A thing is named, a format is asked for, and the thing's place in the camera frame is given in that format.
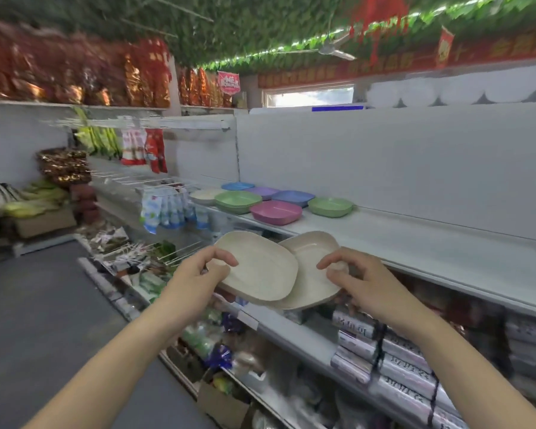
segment floor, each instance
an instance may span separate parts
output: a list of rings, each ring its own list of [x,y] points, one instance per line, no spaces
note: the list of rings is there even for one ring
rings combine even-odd
[[[126,321],[79,268],[77,243],[0,263],[0,429],[31,418]],[[155,360],[113,428],[216,426]]]

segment hand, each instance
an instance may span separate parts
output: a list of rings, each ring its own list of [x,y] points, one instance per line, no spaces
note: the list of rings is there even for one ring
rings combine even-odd
[[[223,260],[227,265],[210,264],[208,272],[201,275],[212,259]],[[183,260],[149,309],[158,313],[161,323],[171,322],[170,327],[178,332],[198,317],[210,301],[216,285],[230,273],[230,266],[237,265],[238,261],[228,251],[214,246],[202,249]]]
[[[329,280],[348,291],[364,312],[400,334],[411,338],[417,325],[434,316],[377,257],[342,247],[325,256],[317,268],[327,268],[340,260],[359,269],[362,279],[328,268]]]

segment window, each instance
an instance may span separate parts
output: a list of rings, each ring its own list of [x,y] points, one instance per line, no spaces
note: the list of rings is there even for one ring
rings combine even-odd
[[[353,102],[353,85],[264,92],[264,107],[339,105]]]

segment red banner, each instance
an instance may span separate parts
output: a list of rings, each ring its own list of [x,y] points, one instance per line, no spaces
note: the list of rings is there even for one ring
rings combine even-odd
[[[222,93],[234,95],[240,91],[240,75],[218,71],[218,87]]]
[[[258,75],[259,88],[282,88],[321,82],[345,81],[370,75],[394,74],[434,70],[437,47],[407,51],[379,57],[371,66],[369,60],[357,59],[324,64],[309,69]],[[456,44],[449,53],[448,67],[470,64],[496,63],[509,60],[536,58],[536,32],[511,38],[500,38],[477,43]]]
[[[435,67],[442,69],[446,67],[449,62],[450,49],[453,46],[454,34],[449,30],[441,28],[441,39],[439,39],[439,46],[437,47],[437,55],[435,56]]]

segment pink plate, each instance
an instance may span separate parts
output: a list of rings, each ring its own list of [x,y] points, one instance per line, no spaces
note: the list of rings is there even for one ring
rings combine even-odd
[[[269,200],[250,208],[252,216],[263,223],[284,226],[302,216],[302,208],[288,202]]]

